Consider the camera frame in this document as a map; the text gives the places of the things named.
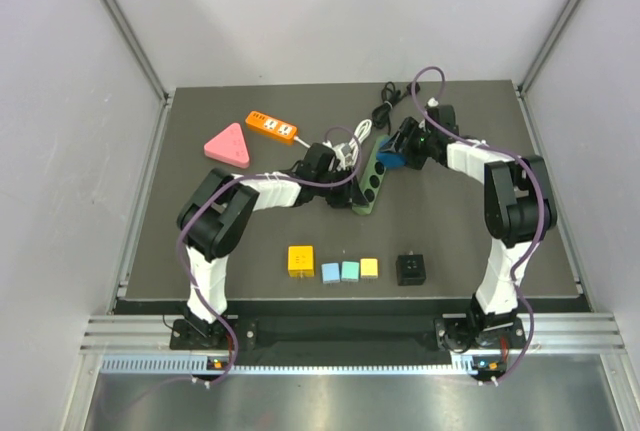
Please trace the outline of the black cube adapter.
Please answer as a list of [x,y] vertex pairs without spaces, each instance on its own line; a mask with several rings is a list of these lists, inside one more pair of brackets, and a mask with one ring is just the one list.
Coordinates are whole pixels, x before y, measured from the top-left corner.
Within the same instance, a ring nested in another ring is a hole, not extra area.
[[401,254],[397,256],[396,281],[399,286],[419,286],[426,280],[426,269],[422,254]]

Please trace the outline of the teal small plug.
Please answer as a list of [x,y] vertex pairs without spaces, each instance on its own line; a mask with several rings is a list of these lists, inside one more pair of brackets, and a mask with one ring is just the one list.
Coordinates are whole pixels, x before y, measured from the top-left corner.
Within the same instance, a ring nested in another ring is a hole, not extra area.
[[342,282],[358,282],[360,278],[360,263],[357,261],[343,261],[340,271]]

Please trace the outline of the yellow small plug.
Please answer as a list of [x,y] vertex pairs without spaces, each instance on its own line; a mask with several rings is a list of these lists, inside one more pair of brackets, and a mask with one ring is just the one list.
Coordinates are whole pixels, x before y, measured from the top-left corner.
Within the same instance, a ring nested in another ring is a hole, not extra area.
[[379,277],[379,261],[377,258],[362,258],[360,260],[360,278],[373,280]]

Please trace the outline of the yellow cube adapter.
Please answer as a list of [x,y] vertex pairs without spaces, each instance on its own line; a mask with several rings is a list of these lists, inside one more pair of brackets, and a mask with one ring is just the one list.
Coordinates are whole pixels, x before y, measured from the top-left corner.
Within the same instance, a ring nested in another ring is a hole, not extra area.
[[315,276],[314,248],[311,245],[288,247],[287,273],[292,278],[311,278]]

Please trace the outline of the pink triangular socket board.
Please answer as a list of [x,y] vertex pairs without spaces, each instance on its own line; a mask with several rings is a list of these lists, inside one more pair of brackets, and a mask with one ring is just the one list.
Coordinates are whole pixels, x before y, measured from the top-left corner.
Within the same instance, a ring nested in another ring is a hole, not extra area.
[[246,169],[250,156],[242,127],[234,122],[211,138],[203,147],[204,155],[210,159]]

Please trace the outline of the blue cube adapter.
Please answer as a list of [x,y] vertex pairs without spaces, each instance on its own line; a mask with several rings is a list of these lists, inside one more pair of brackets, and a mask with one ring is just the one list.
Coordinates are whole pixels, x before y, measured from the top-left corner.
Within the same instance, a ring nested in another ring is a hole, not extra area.
[[402,168],[406,165],[405,157],[395,152],[378,151],[376,159],[388,170]]

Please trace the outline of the light blue small plug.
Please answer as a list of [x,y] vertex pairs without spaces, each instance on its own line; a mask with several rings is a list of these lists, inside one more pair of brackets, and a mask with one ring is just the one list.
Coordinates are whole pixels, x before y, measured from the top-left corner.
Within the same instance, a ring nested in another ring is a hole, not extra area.
[[339,283],[341,281],[340,265],[338,263],[323,263],[321,278],[324,285]]

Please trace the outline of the orange power strip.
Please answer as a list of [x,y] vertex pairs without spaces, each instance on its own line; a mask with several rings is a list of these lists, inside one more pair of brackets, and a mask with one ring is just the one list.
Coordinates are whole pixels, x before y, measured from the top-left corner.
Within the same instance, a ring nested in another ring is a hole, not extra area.
[[295,125],[259,111],[251,111],[245,118],[245,124],[251,131],[287,145],[295,142],[298,133]]

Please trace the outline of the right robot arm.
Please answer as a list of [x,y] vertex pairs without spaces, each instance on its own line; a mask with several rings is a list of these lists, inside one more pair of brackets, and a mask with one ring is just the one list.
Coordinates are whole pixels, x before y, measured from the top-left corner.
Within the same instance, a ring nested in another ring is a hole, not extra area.
[[462,353],[487,347],[513,331],[526,267],[557,223],[547,166],[539,155],[520,156],[462,136],[450,105],[430,102],[426,119],[406,118],[379,148],[385,167],[420,170],[427,160],[479,182],[484,221],[492,238],[484,278],[463,323],[447,327],[442,343]]

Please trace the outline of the green power strip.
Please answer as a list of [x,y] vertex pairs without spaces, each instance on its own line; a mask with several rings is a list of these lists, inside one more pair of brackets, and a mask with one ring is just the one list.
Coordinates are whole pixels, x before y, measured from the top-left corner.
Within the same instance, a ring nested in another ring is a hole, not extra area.
[[378,159],[377,153],[379,148],[389,139],[388,135],[382,135],[375,140],[364,172],[359,180],[359,188],[364,198],[364,203],[352,205],[352,211],[359,216],[370,215],[373,211],[386,173],[386,167]]

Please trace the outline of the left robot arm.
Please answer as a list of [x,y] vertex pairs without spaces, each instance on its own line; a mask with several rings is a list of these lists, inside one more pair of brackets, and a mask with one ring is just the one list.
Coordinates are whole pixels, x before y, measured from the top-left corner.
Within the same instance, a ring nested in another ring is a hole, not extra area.
[[357,196],[360,166],[360,151],[340,158],[336,149],[314,143],[287,170],[233,175],[215,168],[206,176],[177,218],[176,251],[190,282],[184,319],[197,341],[212,348],[226,338],[227,262],[252,214],[300,207],[317,196],[348,207]]

